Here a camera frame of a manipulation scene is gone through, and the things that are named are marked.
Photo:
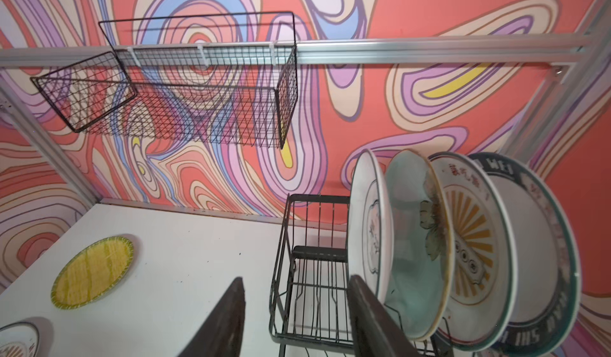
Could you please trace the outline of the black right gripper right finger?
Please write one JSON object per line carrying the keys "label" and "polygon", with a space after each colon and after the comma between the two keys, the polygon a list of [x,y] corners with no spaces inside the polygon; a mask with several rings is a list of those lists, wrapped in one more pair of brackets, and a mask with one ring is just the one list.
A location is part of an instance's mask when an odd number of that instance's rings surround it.
{"label": "black right gripper right finger", "polygon": [[361,276],[348,281],[348,307],[355,356],[420,356]]}

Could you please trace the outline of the small orange sunburst plate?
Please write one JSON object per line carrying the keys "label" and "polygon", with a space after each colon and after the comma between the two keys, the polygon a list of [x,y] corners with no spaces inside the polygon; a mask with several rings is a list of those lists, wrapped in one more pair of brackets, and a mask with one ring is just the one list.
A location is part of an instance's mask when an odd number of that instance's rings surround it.
{"label": "small orange sunburst plate", "polygon": [[17,322],[1,328],[1,357],[35,357],[38,354],[40,334],[29,322]]}

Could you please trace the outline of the green rim lettered plate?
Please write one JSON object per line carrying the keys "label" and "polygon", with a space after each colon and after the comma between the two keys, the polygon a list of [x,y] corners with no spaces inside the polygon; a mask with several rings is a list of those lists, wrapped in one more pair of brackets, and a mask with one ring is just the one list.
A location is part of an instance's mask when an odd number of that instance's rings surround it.
{"label": "green rim lettered plate", "polygon": [[543,356],[568,338],[582,288],[579,249],[562,205],[528,166],[499,153],[471,154],[494,183],[516,243],[517,294],[491,347],[505,356]]}

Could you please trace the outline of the yellow green woven tray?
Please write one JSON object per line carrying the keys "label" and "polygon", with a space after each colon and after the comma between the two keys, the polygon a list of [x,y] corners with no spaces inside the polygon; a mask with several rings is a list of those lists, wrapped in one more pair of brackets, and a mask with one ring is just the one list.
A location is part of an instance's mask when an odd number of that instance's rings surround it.
{"label": "yellow green woven tray", "polygon": [[123,236],[100,239],[75,255],[57,275],[50,294],[59,309],[79,309],[110,293],[121,282],[135,256]]}

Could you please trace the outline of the light blue flower plate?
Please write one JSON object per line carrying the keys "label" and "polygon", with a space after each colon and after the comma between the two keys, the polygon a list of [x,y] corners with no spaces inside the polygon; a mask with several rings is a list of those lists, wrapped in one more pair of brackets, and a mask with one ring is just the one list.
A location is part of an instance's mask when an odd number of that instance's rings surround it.
{"label": "light blue flower plate", "polygon": [[394,250],[385,304],[407,339],[438,329],[454,273],[449,209],[431,162],[415,150],[394,156],[385,172]]}

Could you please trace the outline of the white plate green quatrefoil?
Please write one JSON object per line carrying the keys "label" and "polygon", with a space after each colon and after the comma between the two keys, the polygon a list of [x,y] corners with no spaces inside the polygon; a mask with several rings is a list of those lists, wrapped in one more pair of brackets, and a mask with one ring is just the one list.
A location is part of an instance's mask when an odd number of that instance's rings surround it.
{"label": "white plate green quatrefoil", "polygon": [[348,273],[361,277],[384,303],[391,279],[394,228],[388,188],[375,154],[357,159],[350,192],[347,229]]}

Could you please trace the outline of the large orange sunburst plate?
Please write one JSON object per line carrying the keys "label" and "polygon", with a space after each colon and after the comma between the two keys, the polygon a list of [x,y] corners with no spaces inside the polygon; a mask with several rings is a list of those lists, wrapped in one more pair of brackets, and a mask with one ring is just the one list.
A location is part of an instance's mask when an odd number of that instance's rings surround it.
{"label": "large orange sunburst plate", "polygon": [[437,334],[463,352],[492,347],[509,324],[517,295],[516,244],[491,178],[471,158],[430,157],[449,208],[455,256],[450,299]]}

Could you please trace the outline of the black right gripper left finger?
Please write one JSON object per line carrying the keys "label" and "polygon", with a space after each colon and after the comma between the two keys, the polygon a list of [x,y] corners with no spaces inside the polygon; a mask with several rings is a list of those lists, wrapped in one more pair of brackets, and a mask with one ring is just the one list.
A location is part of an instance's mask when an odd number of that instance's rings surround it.
{"label": "black right gripper left finger", "polygon": [[243,279],[236,277],[179,356],[239,356],[245,308]]}

